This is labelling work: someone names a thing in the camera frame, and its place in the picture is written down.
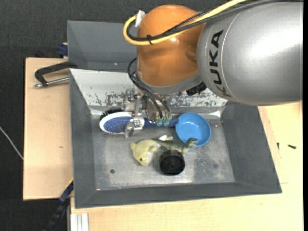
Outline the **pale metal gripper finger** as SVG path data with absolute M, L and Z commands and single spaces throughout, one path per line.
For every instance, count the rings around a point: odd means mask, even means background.
M 127 89 L 123 100 L 124 111 L 134 111 L 135 107 L 135 89 Z
M 126 138 L 140 133 L 143 130 L 144 120 L 139 118 L 130 119 L 125 125 L 124 135 Z

